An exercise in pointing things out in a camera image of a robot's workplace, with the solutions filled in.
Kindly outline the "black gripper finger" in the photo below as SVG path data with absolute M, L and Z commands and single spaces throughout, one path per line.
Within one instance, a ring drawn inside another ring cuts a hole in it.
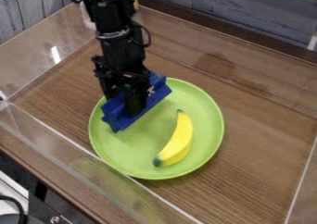
M 125 114 L 128 116 L 137 115 L 147 107 L 147 87 L 128 87 L 125 89 Z
M 123 77 L 112 73 L 96 74 L 102 94 L 106 99 L 112 98 L 124 87 Z

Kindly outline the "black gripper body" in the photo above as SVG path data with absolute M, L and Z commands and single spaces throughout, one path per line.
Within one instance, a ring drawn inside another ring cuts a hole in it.
M 102 55 L 92 57 L 93 74 L 112 73 L 123 77 L 124 87 L 149 87 L 149 70 L 143 64 L 144 42 L 140 32 L 127 34 L 97 33 Z

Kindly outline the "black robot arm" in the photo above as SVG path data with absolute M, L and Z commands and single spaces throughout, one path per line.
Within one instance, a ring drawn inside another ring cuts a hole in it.
M 144 48 L 151 45 L 148 30 L 133 20 L 133 0 L 72 0 L 82 3 L 94 25 L 94 38 L 102 55 L 93 56 L 94 76 L 105 98 L 124 97 L 128 116 L 139 114 L 147 106 L 149 70 L 143 64 Z

